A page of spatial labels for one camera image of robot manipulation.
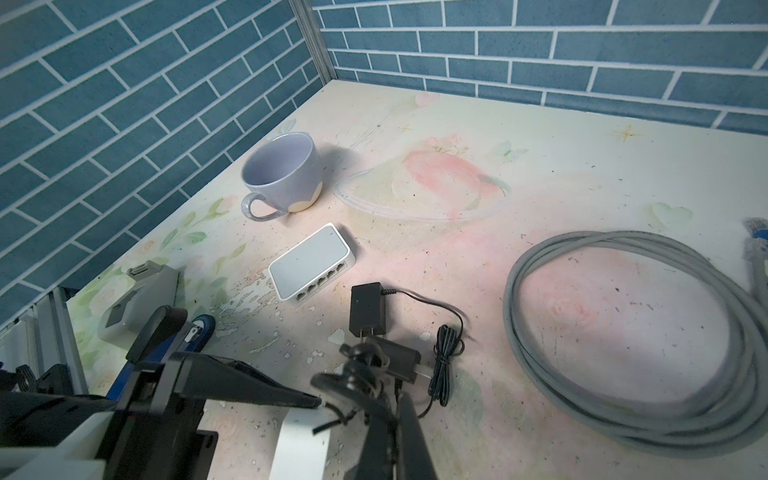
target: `floral tabletop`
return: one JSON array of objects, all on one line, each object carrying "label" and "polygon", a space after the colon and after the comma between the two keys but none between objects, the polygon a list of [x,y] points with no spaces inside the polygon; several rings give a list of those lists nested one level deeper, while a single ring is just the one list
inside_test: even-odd
[{"label": "floral tabletop", "polygon": [[[287,131],[312,135],[328,187],[303,212],[247,220],[244,158]],[[766,151],[768,138],[755,135],[332,81],[68,301],[89,389],[106,393],[124,364],[97,328],[131,288],[127,269],[147,260],[181,272],[175,304],[190,318],[216,318],[204,352],[314,394],[311,375],[338,369],[339,344],[356,341],[346,332],[350,287],[379,281],[468,317],[452,398],[421,422],[440,478],[765,478],[765,439],[722,458],[658,458],[557,410],[512,355],[502,296],[522,253],[572,230],[662,233],[748,287],[741,219],[768,217]],[[328,222],[356,265],[295,309],[279,303],[265,269]],[[564,375],[599,394],[684,398],[717,371],[725,312],[687,276],[602,250],[526,280],[531,334]],[[388,338],[432,365],[437,329],[452,319],[399,297],[387,297]],[[418,410],[425,388],[406,385]],[[285,414],[208,402],[200,427],[220,435],[210,477],[267,478]],[[365,433],[362,420],[333,430],[326,478],[357,463]]]}]

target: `mug handle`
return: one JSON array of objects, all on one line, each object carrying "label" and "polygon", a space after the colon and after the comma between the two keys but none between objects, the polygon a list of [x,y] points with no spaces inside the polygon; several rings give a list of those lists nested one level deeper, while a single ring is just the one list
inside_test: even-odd
[{"label": "mug handle", "polygon": [[278,210],[277,212],[272,212],[266,217],[257,217],[256,215],[250,212],[250,205],[253,203],[254,200],[261,200],[264,203],[266,203],[266,198],[264,198],[262,194],[257,192],[252,192],[246,195],[245,198],[243,198],[243,203],[240,204],[240,209],[243,211],[243,215],[245,215],[251,220],[255,220],[257,222],[267,222],[269,220],[275,220],[276,218],[282,217],[283,215],[288,213],[283,210]]}]

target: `black power adapter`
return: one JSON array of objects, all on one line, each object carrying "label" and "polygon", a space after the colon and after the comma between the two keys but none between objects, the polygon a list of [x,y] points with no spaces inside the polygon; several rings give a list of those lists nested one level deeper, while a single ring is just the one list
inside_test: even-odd
[{"label": "black power adapter", "polygon": [[464,352],[464,341],[462,340],[464,319],[456,308],[447,303],[437,302],[407,290],[385,289],[379,282],[352,287],[352,301],[349,308],[349,331],[356,337],[366,337],[369,341],[376,342],[381,347],[383,353],[389,357],[387,373],[396,379],[396,400],[398,398],[398,391],[402,387],[402,382],[415,382],[416,365],[421,362],[422,356],[421,353],[414,349],[377,336],[386,333],[384,296],[394,293],[403,293],[416,301],[448,310],[456,315],[459,321],[458,331],[448,325],[441,326],[437,331],[437,341],[433,349],[435,352],[435,370],[427,388],[429,405],[419,415],[419,418],[422,418],[429,412],[435,400],[439,400],[442,406],[448,405],[451,395],[449,366],[452,357],[459,356]]},{"label": "black power adapter", "polygon": [[364,337],[386,333],[384,293],[379,282],[352,287],[349,306],[349,331]]}]

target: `brick wall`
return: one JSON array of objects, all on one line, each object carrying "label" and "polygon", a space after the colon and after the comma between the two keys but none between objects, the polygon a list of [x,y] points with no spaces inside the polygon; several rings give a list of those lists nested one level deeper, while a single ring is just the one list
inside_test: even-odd
[{"label": "brick wall", "polygon": [[339,78],[768,134],[767,0],[312,0]]},{"label": "brick wall", "polygon": [[4,0],[0,45],[0,322],[95,278],[321,86],[288,0]]}]

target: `light blue mug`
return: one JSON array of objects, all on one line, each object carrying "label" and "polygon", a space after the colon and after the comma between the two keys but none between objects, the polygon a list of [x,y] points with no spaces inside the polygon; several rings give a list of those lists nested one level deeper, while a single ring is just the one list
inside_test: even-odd
[{"label": "light blue mug", "polygon": [[[323,189],[322,173],[315,142],[308,134],[280,135],[253,152],[243,165],[240,176],[251,190],[240,205],[243,215],[266,222],[311,207]],[[255,200],[277,211],[257,217],[250,211]]]}]

